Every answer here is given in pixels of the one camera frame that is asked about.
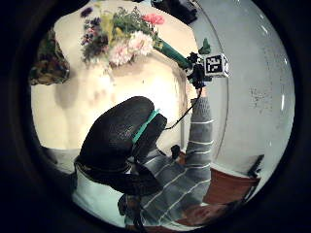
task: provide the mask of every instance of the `white wall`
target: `white wall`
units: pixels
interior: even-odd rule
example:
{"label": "white wall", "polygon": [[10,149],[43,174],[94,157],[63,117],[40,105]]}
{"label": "white wall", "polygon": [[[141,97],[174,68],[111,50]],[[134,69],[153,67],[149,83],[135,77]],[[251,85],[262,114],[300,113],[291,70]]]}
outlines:
{"label": "white wall", "polygon": [[[250,0],[197,1],[216,29],[229,60],[227,120],[215,85],[210,101],[217,130],[224,139],[215,151],[215,162],[227,169],[245,171],[254,156],[264,154],[259,188],[269,179],[286,148],[294,120],[294,80],[289,59],[273,26]],[[198,20],[192,27],[198,44],[210,26]]]}

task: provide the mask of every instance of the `green leaf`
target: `green leaf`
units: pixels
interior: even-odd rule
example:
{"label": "green leaf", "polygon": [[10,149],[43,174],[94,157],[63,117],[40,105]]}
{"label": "green leaf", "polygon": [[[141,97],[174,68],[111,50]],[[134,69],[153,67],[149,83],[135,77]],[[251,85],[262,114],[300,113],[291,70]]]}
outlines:
{"label": "green leaf", "polygon": [[211,53],[211,46],[208,44],[207,39],[205,38],[203,41],[203,47],[198,51],[200,54],[209,54]]}

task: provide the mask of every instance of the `pink flower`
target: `pink flower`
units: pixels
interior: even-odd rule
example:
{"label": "pink flower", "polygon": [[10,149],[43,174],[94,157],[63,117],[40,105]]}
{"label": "pink flower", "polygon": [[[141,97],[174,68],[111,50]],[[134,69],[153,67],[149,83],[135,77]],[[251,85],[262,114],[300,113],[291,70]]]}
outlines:
{"label": "pink flower", "polygon": [[135,54],[147,55],[153,49],[153,38],[142,31],[136,31],[131,34],[128,48]]}
{"label": "pink flower", "polygon": [[132,58],[126,44],[119,42],[109,51],[109,61],[117,66],[127,63]]}
{"label": "pink flower", "polygon": [[155,13],[144,15],[143,20],[151,23],[152,25],[164,23],[164,17],[156,15]]}

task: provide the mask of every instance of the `flower bouquet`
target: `flower bouquet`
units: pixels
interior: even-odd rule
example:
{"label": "flower bouquet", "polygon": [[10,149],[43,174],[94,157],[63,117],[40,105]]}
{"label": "flower bouquet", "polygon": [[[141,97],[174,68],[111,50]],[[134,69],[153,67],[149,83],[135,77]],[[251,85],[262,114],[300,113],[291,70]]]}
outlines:
{"label": "flower bouquet", "polygon": [[[163,24],[164,18],[156,14],[142,15],[135,7],[128,12],[122,7],[116,13],[103,12],[97,3],[99,17],[89,18],[92,8],[81,12],[84,17],[82,38],[83,61],[106,64],[105,70],[131,63],[138,55],[148,55],[153,49],[173,59],[183,68],[191,68],[191,62],[158,37],[155,29]],[[201,51],[210,52],[207,41]]]}

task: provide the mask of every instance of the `yellow flower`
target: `yellow flower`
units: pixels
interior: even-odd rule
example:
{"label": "yellow flower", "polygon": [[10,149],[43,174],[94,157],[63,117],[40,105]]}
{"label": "yellow flower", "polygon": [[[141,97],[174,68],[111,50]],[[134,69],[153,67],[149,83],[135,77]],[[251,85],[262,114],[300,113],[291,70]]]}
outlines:
{"label": "yellow flower", "polygon": [[101,15],[100,18],[101,18],[100,22],[101,29],[107,33],[108,44],[110,44],[110,42],[113,40],[113,29],[114,29],[113,15],[106,13]]}
{"label": "yellow flower", "polygon": [[116,37],[117,38],[124,37],[124,33],[122,32],[122,30],[119,27],[116,27]]}

